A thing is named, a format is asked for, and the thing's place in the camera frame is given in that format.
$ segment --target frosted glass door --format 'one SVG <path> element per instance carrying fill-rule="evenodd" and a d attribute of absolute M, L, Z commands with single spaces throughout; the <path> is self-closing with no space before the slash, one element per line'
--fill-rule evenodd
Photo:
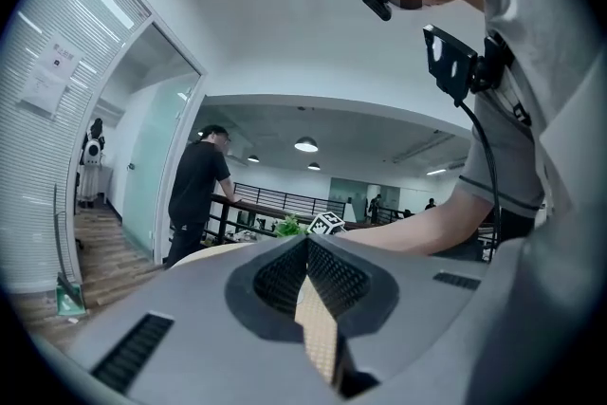
<path fill-rule="evenodd" d="M 150 253 L 154 248 L 160 180 L 179 117 L 198 78 L 198 73 L 192 72 L 153 86 L 156 94 L 133 147 L 122 230 L 127 240 Z"/>

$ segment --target shirt sleeve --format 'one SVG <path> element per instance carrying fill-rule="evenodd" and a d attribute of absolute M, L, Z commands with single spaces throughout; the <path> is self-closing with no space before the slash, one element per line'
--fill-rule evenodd
<path fill-rule="evenodd" d="M 535 145 L 528 127 L 507 113 L 492 94 L 476 96 L 474 114 L 481 123 L 495 158 L 500 206 L 527 218 L 535 217 L 543 202 L 542 182 L 536 174 Z M 457 187 L 493 202 L 487 157 L 476 129 Z"/>
<path fill-rule="evenodd" d="M 218 181 L 223 181 L 230 177 L 230 169 L 228 169 L 228 164 L 226 164 L 226 159 L 221 152 L 214 153 L 214 166 L 215 166 L 215 178 Z"/>

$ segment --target green plant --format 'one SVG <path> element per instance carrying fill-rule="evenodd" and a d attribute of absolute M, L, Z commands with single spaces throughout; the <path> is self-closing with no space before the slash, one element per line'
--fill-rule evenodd
<path fill-rule="evenodd" d="M 285 221 L 281 221 L 274 230 L 274 234 L 279 238 L 282 236 L 293 236 L 295 234 L 305 233 L 305 229 L 300 227 L 295 216 L 287 216 Z"/>

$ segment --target man in black shirt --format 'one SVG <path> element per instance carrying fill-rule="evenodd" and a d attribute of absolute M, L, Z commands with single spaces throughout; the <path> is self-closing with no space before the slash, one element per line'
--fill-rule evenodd
<path fill-rule="evenodd" d="M 202 249 L 200 241 L 209 220 L 215 181 L 219 181 L 232 203 L 240 200 L 234 195 L 230 170 L 224 159 L 229 144 L 230 137 L 225 128 L 209 125 L 202 130 L 200 140 L 183 152 L 169 201 L 169 216 L 175 232 L 166 268 Z"/>

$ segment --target gray device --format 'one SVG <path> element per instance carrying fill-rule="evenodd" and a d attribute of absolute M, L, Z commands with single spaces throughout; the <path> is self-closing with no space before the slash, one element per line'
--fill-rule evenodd
<path fill-rule="evenodd" d="M 98 403 L 108 387 L 146 404 L 508 402 L 596 304 L 604 214 L 584 208 L 549 221 L 501 245 L 490 266 L 315 234 L 191 262 L 86 326 L 63 378 L 89 397 L 100 389 Z M 338 323 L 339 390 L 322 380 L 292 320 L 306 274 Z"/>

